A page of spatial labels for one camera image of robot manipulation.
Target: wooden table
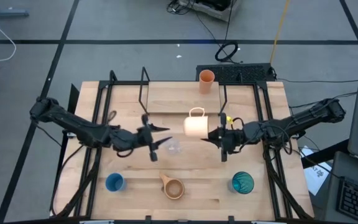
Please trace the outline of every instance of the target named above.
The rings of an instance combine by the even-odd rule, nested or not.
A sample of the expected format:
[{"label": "wooden table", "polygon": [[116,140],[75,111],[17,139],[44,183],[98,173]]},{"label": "wooden table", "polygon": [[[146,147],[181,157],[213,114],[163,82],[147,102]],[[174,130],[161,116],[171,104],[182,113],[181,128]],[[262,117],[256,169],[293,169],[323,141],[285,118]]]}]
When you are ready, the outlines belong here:
[{"label": "wooden table", "polygon": [[[75,114],[84,119],[92,119],[98,82],[83,82]],[[220,86],[221,98],[223,87]],[[283,83],[268,83],[268,93],[272,105],[273,117],[282,119],[290,115]],[[144,113],[138,102],[139,85],[114,85],[110,110],[116,110],[117,116],[111,124],[120,124],[122,128],[135,132],[141,127],[140,116]],[[147,98],[143,91],[142,99]],[[267,117],[265,103],[261,97],[264,118]],[[98,121],[101,121],[101,104]],[[257,121],[254,92],[251,86],[227,86],[227,105],[224,112],[233,118],[241,117],[244,122]],[[233,215],[238,220],[274,220],[272,200],[265,161],[262,158],[262,144],[246,146],[242,152],[229,155],[227,162],[221,162],[221,152],[213,144],[188,138],[183,134],[185,114],[151,114],[150,122],[156,126],[168,127],[169,131],[155,133],[154,139],[173,136],[180,142],[181,153],[170,155],[164,147],[158,151],[158,161],[151,162],[149,150],[136,149],[127,158],[118,158],[111,148],[102,152],[98,182],[94,196],[92,219],[144,220],[151,215],[153,220],[227,220]],[[219,125],[218,116],[209,117],[209,129]],[[67,145],[65,158],[79,146],[77,139],[71,139]],[[293,141],[294,150],[298,145]],[[287,187],[305,211],[313,215],[313,209],[306,186],[306,180],[299,155],[287,155],[281,150]],[[55,209],[59,212],[71,199],[78,188],[85,156],[82,149],[66,165],[58,186]],[[179,178],[186,191],[179,200],[168,199],[162,191],[162,181],[158,173]],[[228,180],[238,171],[248,172],[255,182],[253,191],[247,195],[228,191]],[[123,192],[109,192],[105,187],[106,177],[119,172],[127,181]],[[277,188],[280,214],[285,216],[282,195]],[[83,197],[81,213],[89,193]]]}]

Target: white paper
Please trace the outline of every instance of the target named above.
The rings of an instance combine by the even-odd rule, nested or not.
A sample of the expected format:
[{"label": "white paper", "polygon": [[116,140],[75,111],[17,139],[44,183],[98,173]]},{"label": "white paper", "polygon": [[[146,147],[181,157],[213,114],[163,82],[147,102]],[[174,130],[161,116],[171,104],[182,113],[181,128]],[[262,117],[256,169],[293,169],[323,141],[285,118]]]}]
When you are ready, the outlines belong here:
[{"label": "white paper", "polygon": [[[314,153],[307,146],[303,147],[302,152],[305,156]],[[326,162],[322,162],[319,165],[331,171],[331,167]],[[308,184],[308,189],[310,193],[316,196],[318,190],[323,185],[329,173],[320,166],[309,167],[307,169],[304,169],[303,171],[305,172],[306,183]]]}]

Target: wooden scoop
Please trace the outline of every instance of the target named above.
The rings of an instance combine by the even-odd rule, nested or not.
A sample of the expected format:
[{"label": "wooden scoop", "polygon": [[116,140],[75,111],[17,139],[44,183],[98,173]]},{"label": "wooden scoop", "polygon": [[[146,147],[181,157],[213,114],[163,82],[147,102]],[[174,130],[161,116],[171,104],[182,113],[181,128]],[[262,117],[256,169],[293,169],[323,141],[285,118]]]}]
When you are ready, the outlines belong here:
[{"label": "wooden scoop", "polygon": [[169,178],[161,172],[160,178],[164,184],[164,193],[168,198],[176,200],[185,193],[185,186],[180,180]]}]

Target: gray floor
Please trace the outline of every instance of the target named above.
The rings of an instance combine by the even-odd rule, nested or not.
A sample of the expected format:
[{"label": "gray floor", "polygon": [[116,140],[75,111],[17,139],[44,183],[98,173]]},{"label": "gray floor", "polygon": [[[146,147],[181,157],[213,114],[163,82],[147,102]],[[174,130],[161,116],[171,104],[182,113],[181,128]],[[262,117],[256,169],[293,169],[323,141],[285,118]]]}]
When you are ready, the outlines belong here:
[{"label": "gray floor", "polygon": [[[167,13],[167,0],[80,0],[69,40],[180,40],[211,39],[193,12],[185,16]],[[358,26],[358,0],[346,0]],[[229,29],[229,39],[272,40],[285,0],[244,0]],[[18,40],[59,40],[73,0],[0,0],[1,7],[23,8],[30,16],[0,20],[1,29]],[[200,18],[223,39],[226,24]],[[288,8],[283,40],[356,40],[337,0],[294,0]],[[233,60],[268,62],[272,45],[240,45]],[[40,95],[57,45],[19,44],[12,60],[0,63],[0,205],[21,151],[29,121],[29,109]],[[61,105],[68,103],[71,83],[80,87],[87,80],[107,79],[111,69],[120,80],[136,80],[142,66],[153,80],[194,80],[197,65],[216,64],[213,44],[66,44],[48,95]],[[0,45],[0,58],[12,46]],[[278,76],[290,80],[358,79],[358,45],[279,45],[273,63]],[[357,90],[356,83],[286,83],[290,105],[300,105]],[[320,148],[349,135],[354,96],[342,98],[346,119],[321,124],[307,136]],[[44,125],[56,138],[61,129]],[[300,139],[300,145],[312,146]],[[59,147],[36,131],[6,221],[48,217]]]}]

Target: mug handle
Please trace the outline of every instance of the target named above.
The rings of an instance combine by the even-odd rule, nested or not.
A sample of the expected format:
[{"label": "mug handle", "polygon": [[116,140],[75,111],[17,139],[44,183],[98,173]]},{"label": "mug handle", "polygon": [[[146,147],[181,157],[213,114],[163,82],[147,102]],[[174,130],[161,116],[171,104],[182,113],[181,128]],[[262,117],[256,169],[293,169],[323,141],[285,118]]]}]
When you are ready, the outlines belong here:
[{"label": "mug handle", "polygon": [[191,112],[192,112],[193,110],[195,110],[195,109],[200,109],[200,110],[202,110],[202,111],[203,111],[203,115],[202,115],[202,116],[205,115],[205,109],[204,109],[204,108],[193,108],[193,109],[191,109],[191,110],[189,111],[189,117],[191,117]]}]

